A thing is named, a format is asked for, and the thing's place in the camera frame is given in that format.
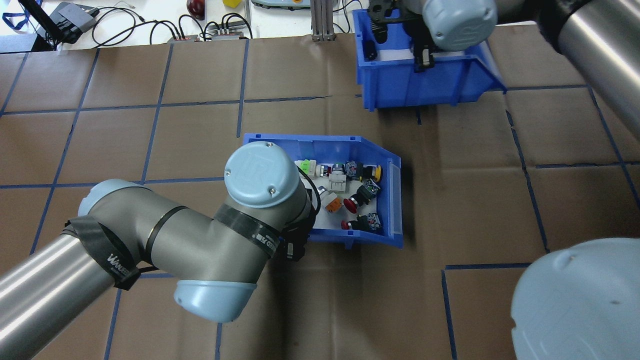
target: white component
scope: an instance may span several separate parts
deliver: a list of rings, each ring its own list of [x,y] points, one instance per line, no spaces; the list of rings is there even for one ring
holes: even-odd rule
[[[341,171],[329,174],[329,190],[339,193],[347,191],[347,175]]]
[[[518,360],[638,359],[640,239],[587,241],[531,264],[516,286]]]

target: yellow object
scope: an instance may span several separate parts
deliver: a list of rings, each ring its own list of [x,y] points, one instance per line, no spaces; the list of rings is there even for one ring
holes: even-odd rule
[[[241,2],[242,0],[222,0],[222,3],[230,8],[237,8]]]
[[[373,179],[378,183],[380,182],[381,177],[382,177],[382,167],[378,165],[378,167],[376,167],[376,173],[374,174]]]

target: black cable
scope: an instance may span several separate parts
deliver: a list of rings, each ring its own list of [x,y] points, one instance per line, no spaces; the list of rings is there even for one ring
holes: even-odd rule
[[[229,20],[233,19],[234,17],[237,17],[238,19],[244,21],[244,23],[246,24],[246,28],[249,30],[249,36],[251,38],[253,38],[253,32],[251,31],[251,25],[249,25],[249,22],[240,14],[238,13],[229,13],[226,14],[229,15],[229,17],[227,17],[227,22],[226,22],[226,27],[227,29],[229,28]]]
[[[342,28],[342,26],[340,26],[340,25],[336,24],[335,22],[333,23],[333,25],[334,25],[334,26],[337,26],[343,34],[346,34],[346,33],[347,33],[346,31],[344,31],[344,29]]]
[[[129,34],[127,34],[126,37],[124,37],[123,39],[121,39],[120,41],[114,43],[114,44],[107,44],[110,40],[107,40],[103,43],[98,42],[98,40],[95,39],[95,29],[98,27],[98,24],[100,24],[100,22],[104,19],[105,16],[109,15],[112,12],[115,11],[122,11],[124,13],[126,13],[127,15],[131,16],[131,19],[133,20],[133,26],[136,25],[136,16],[138,16],[139,19],[141,19],[140,21],[144,22],[145,19],[140,16],[140,14],[136,13],[135,11],[131,10],[131,9],[127,9],[127,8],[116,8],[114,6],[105,6],[103,7],[103,9],[106,8],[110,8],[110,10],[108,10],[106,13],[102,14],[102,16],[100,16],[100,18],[96,19],[95,24],[93,25],[93,28],[91,29],[91,38],[93,39],[93,42],[95,42],[96,44],[98,44],[98,46],[114,46],[114,45],[118,45],[121,44],[122,42],[126,41],[129,37],[131,37],[131,35],[133,34],[133,29],[131,29],[131,32],[129,32]]]
[[[344,0],[342,0],[342,11],[344,12],[344,19],[347,20],[347,32],[351,32],[351,23],[349,22],[349,15],[347,14],[347,6],[344,4]]]
[[[154,30],[156,29],[156,26],[158,26],[158,25],[166,26],[169,29],[169,31],[171,31],[171,37],[174,40],[176,40],[175,33],[173,32],[173,29],[171,28],[171,26],[165,24],[165,21],[158,21],[156,24],[154,24],[153,28],[151,28],[151,32],[149,33],[149,45],[153,45]]]
[[[126,33],[127,31],[131,31],[131,32],[133,32],[133,31],[132,31],[133,29],[135,29],[135,28],[139,28],[139,27],[140,27],[140,26],[142,26],[142,25],[147,25],[147,24],[156,24],[156,23],[158,23],[158,22],[159,22],[159,21],[151,20],[151,21],[145,21],[145,22],[142,22],[142,23],[140,23],[140,24],[136,24],[136,25],[134,25],[134,26],[131,26],[130,28],[127,28],[127,29],[122,30],[121,32],[117,33],[115,36],[111,37],[109,40],[107,40],[107,41],[105,41],[105,42],[102,42],[102,43],[98,43],[98,44],[97,44],[96,46],[94,46],[93,48],[94,48],[94,49],[97,49],[98,47],[103,46],[105,43],[108,43],[108,42],[112,41],[113,39],[115,39],[115,38],[119,37],[120,35],[122,35],[122,34]]]
[[[180,15],[180,17],[178,18],[178,27],[180,28],[180,35],[182,36],[182,38],[184,37],[184,31],[182,30],[182,24],[180,23],[185,17],[189,17],[190,19],[193,19],[193,21],[195,21],[195,23],[198,25],[198,27],[200,28],[200,33],[204,33],[204,29],[202,28],[202,25],[200,25],[200,23],[198,22],[198,19],[194,18],[191,15],[188,14],[182,14]]]
[[[212,40],[212,39],[213,39],[213,35],[212,35],[212,34],[209,34],[208,32],[206,32],[206,31],[209,29],[209,25],[215,25],[215,26],[216,26],[216,29],[218,29],[218,33],[220,32],[220,25],[219,25],[217,22],[215,22],[215,21],[209,21],[209,22],[204,26],[204,31],[203,31],[203,33],[202,33],[202,38],[203,38],[205,41],[207,41],[206,34],[211,35],[211,38],[210,38],[210,39],[208,39],[208,40]]]
[[[360,2],[360,0],[351,0],[350,2],[348,2],[348,3],[347,3],[347,5],[344,5],[342,8],[335,9],[333,12],[337,13],[337,12],[339,12],[340,10],[343,10],[343,9],[345,9],[347,6],[351,5],[351,3],[358,3],[358,4],[360,4],[360,8],[361,8],[361,9],[363,9],[363,7],[362,7],[362,3]]]
[[[318,213],[320,212],[320,193],[318,192],[318,189],[316,188],[316,184],[314,184],[313,181],[311,181],[311,179],[309,178],[309,175],[307,175],[306,172],[302,171],[302,169],[298,166],[296,166],[298,168],[298,172],[302,174],[302,176],[309,182],[309,185],[311,185],[311,187],[314,190],[314,194],[316,195],[316,201],[317,201],[317,208],[314,209],[314,212],[316,213],[316,216],[318,215]],[[313,209],[314,205],[313,205],[313,201],[311,200],[311,208]]]

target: white table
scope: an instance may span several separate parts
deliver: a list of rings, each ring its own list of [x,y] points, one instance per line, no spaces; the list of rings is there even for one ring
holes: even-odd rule
[[[117,1],[118,0],[74,0],[69,2],[88,6],[113,6]],[[42,8],[45,12],[51,13],[60,2],[61,0],[44,0]],[[135,6],[133,10],[142,15],[145,20],[170,20],[177,25],[178,17],[184,13],[188,13],[186,10],[186,0],[127,0],[127,3]],[[368,0],[362,0],[363,6],[366,7],[368,3]],[[127,7],[123,3],[118,4],[118,6]],[[357,3],[353,3],[348,7],[349,21],[352,27],[351,32],[353,32],[351,10],[359,8]],[[311,10],[309,9],[295,11],[281,8],[265,9],[255,6],[254,4],[249,4],[248,9],[250,10],[250,22],[255,38],[293,37],[311,34]],[[229,8],[224,6],[222,0],[207,0],[206,21],[215,20],[219,22],[222,15],[228,12],[237,12],[243,16],[246,15],[243,4],[238,5],[237,8]],[[346,20],[342,11],[333,14],[333,21],[347,30]],[[31,19],[31,22],[35,26],[38,26],[33,19]],[[130,16],[122,12],[113,12],[105,17],[96,27],[96,39],[98,41],[105,41],[132,25],[133,23]],[[149,33],[152,26],[152,24],[149,24],[136,28],[133,35],[118,46],[149,44]],[[185,35],[200,32],[199,27],[191,19],[183,19],[182,27]],[[33,32],[31,26],[28,28],[25,27],[24,29],[27,30],[27,32]],[[246,28],[243,31],[246,36],[248,36]],[[12,33],[15,32],[3,22],[0,23],[0,35]],[[168,41],[170,37],[171,35],[166,27],[158,26],[154,31],[153,41],[154,44],[161,44]],[[94,46],[95,43],[91,39],[91,34],[85,33],[75,44],[63,44],[59,46],[58,49],[87,49]]]

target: red object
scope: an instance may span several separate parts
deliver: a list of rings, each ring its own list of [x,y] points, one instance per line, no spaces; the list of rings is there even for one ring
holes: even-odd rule
[[[194,18],[204,20],[204,0],[187,0],[187,10]]]
[[[344,207],[347,208],[347,210],[349,210],[349,212],[351,212],[352,214],[358,212],[358,206],[356,206],[356,203],[351,199],[344,199]]]

